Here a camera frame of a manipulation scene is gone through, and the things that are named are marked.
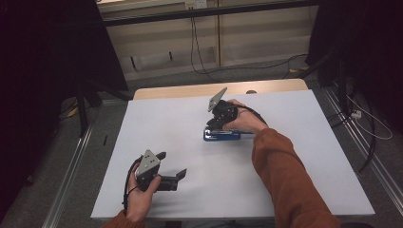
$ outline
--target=white paper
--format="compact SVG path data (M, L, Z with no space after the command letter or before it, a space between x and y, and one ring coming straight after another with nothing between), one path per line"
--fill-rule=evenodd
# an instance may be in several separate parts
M271 197L251 163L253 135L205 142L211 97L129 102L121 132L91 217L110 219L123 209L127 169L146 149L166 151L160 174L187 168L177 191L154 195L150 219L258 219L274 216ZM355 173L311 90L224 95L254 108L294 144L318 192L336 216L371 215Z

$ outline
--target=table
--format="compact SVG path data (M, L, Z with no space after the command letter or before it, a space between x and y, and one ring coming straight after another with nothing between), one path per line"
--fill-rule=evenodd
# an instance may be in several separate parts
M286 92L261 92L267 86ZM174 176L187 168L176 192L154 196L149 219L262 219L274 216L271 199L250 153L253 136L235 142L204 142L202 130L211 119L209 96L228 86L223 99L235 98L252 106L266 122L293 142L318 192L337 216L371 215L374 209L362 190L332 129L311 90L300 80L254 83L189 85L150 88L136 92L129 103L121 133L106 171L91 217L110 219L122 209L122 186L132 161L147 148L166 151L160 174ZM181 97L176 91L187 91Z
M133 99L141 100L156 98L212 96L217 94L224 87L228 88L225 94L246 94L246 92L248 91L255 91L257 93L268 93L308 89L308 86L301 79L284 79L241 83L142 88L136 91Z

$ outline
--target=hand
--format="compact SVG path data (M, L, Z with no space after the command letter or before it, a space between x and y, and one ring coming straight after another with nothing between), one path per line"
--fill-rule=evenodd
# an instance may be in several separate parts
M237 100L229 100L228 101L231 104L234 105L242 105L245 106L245 104L240 103ZM263 123L255 114L252 112L248 111L245 108L238 108L238 117L236 120L230 123L226 123L222 129L223 130L229 130L232 128L236 128L237 130L244 131L244 132L252 132L252 133L257 133L261 131L264 128L268 128L269 126L266 123Z
M138 183L136 182L134 172L139 165L139 163L134 165L128 182L128 190L130 191L133 188L134 190L128 195L126 217L132 222L143 221L145 219L151 207L152 196L157 191L161 182L161 177L158 176L154 178L145 192L137 188Z

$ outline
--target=person's right hand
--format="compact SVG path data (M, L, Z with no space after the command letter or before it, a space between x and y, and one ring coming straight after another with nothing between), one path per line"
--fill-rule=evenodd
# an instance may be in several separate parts
M237 100L229 100L229 103L233 105L242 105L245 106L245 104L240 103ZM258 133L264 128L268 128L269 126L266 123L263 123L255 114L252 112L248 111L246 108L238 108L238 117L236 120L230 123L226 123L222 129L223 130L229 130L236 128L237 130L244 131L244 132L252 132L252 133Z

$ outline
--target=wrist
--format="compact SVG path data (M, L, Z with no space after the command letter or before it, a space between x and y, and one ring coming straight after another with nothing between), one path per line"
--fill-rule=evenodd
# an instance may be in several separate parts
M259 124L255 125L252 133L257 134L258 132L260 132L262 129L265 129L265 128L269 128L269 126L265 123L259 123Z
M129 219L131 222L144 221L144 217L138 216L138 215L135 215L135 214L126 214L126 218Z

